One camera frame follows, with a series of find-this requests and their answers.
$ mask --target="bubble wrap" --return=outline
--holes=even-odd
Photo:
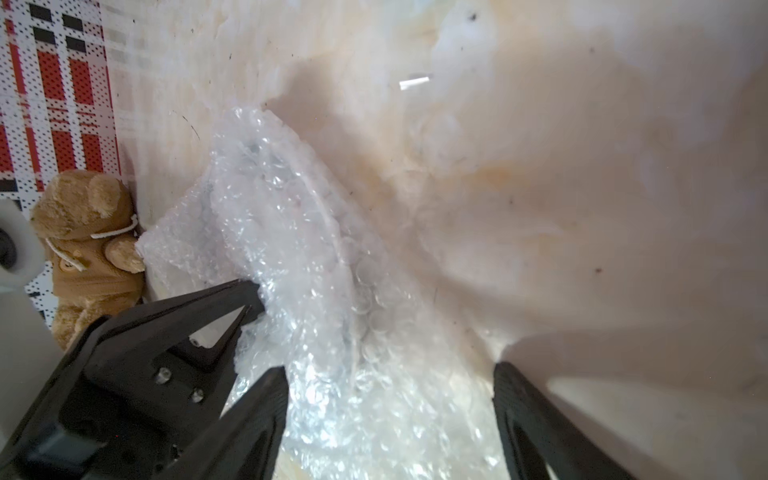
[[[313,478],[508,478],[487,385],[312,148],[270,111],[234,109],[219,131],[137,246],[172,294],[180,275],[261,285],[227,406],[285,365],[282,448]]]

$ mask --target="screw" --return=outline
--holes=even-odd
[[[170,369],[162,366],[157,371],[157,375],[154,376],[154,382],[158,385],[165,385],[170,380],[170,375]]]
[[[192,400],[192,403],[200,403],[205,398],[205,393],[201,389],[194,389],[192,390],[192,395],[190,395],[190,400]]]

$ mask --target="brown teddy bear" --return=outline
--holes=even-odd
[[[62,349],[100,316],[136,304],[144,262],[134,248],[131,195],[118,179],[85,170],[61,172],[30,221],[53,263],[59,301],[51,332]]]

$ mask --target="red and white patterned wall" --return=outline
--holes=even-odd
[[[28,216],[59,171],[121,176],[104,33],[97,2],[0,2],[0,198]],[[50,266],[25,290],[50,325]]]

